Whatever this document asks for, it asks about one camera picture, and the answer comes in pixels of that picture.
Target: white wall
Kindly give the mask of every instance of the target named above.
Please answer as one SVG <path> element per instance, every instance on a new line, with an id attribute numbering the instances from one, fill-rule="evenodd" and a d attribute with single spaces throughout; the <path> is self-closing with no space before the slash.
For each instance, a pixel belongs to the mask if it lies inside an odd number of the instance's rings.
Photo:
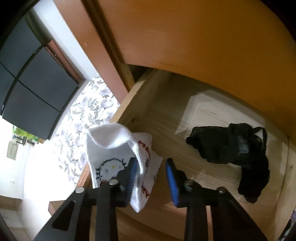
<path id="1" fill-rule="evenodd" d="M 67 172 L 59 169 L 53 145 L 50 141 L 35 145 L 27 161 L 24 199 L 17 212 L 31 240 L 51 218 L 49 202 L 66 200 L 75 189 Z"/>
<path id="2" fill-rule="evenodd" d="M 26 161 L 30 145 L 18 145 L 16 160 L 6 157 L 12 124 L 0 116 L 0 195 L 23 199 Z"/>
<path id="3" fill-rule="evenodd" d="M 66 24 L 53 0 L 41 0 L 33 8 L 39 19 L 43 22 L 55 42 L 66 55 L 73 67 L 78 69 L 86 80 L 96 76 L 97 70 L 83 51 Z"/>

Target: floral rug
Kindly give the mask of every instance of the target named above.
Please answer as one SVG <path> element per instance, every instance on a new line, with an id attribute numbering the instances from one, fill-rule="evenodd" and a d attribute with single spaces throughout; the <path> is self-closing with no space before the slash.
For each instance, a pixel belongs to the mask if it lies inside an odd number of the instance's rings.
<path id="1" fill-rule="evenodd" d="M 50 140 L 59 161 L 74 185 L 86 165 L 86 131 L 109 123 L 120 106 L 103 79 L 93 78 L 84 88 Z"/>

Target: cabinet door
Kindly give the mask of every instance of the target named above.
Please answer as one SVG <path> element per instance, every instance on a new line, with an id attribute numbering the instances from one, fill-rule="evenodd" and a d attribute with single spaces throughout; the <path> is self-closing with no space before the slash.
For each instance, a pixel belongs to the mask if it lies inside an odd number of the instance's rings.
<path id="1" fill-rule="evenodd" d="M 19 81 L 58 111 L 77 87 L 45 48 L 32 59 Z"/>
<path id="2" fill-rule="evenodd" d="M 25 18 L 22 18 L 0 50 L 0 62 L 16 77 L 40 46 L 40 42 L 29 29 Z"/>
<path id="3" fill-rule="evenodd" d="M 0 111 L 14 77 L 0 64 Z"/>
<path id="4" fill-rule="evenodd" d="M 5 106 L 3 118 L 46 140 L 58 114 L 58 111 L 17 82 Z"/>

